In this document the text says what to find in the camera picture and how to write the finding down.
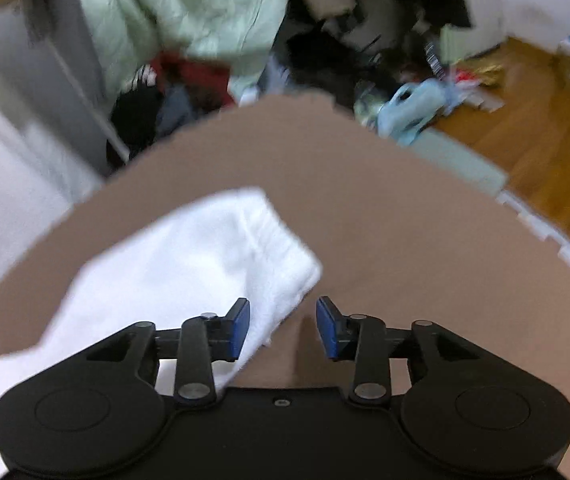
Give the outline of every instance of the red garment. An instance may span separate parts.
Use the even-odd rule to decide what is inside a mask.
[[[232,96],[227,93],[229,81],[229,67],[222,64],[212,64],[204,61],[190,61],[173,52],[161,52],[150,63],[156,74],[156,86],[165,92],[168,67],[172,66],[180,74],[181,79],[187,83],[212,89],[219,95],[223,106],[236,105]]]

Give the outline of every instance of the brown wood floor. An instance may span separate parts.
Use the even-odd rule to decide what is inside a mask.
[[[508,189],[570,237],[570,92],[550,58],[515,41],[492,54],[507,68],[493,114],[460,107],[436,126],[510,175]]]

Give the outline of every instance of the brown table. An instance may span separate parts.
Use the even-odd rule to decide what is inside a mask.
[[[331,110],[273,97],[157,146],[39,243],[0,284],[0,353],[34,344],[88,259],[212,192],[260,186],[324,265],[321,281],[236,383],[342,384],[314,303],[389,326],[431,319],[570,399],[570,269],[491,198]],[[405,387],[393,367],[395,389]],[[562,472],[570,477],[570,449]]]

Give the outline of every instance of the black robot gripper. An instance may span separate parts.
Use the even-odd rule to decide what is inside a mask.
[[[563,478],[568,400],[430,321],[387,328],[320,298],[325,353],[354,362],[347,392],[217,396],[212,362],[238,359],[249,319],[238,300],[176,330],[138,322],[14,386],[0,399],[7,480]],[[161,359],[176,360],[173,396],[155,391]],[[404,395],[389,359],[407,361]]]

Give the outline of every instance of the screw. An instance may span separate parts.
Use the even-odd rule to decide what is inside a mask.
[[[376,400],[385,396],[387,389],[382,384],[363,383],[354,388],[354,393],[361,399]]]
[[[209,386],[203,383],[187,383],[178,389],[178,394],[183,399],[199,400],[207,397],[210,393]]]

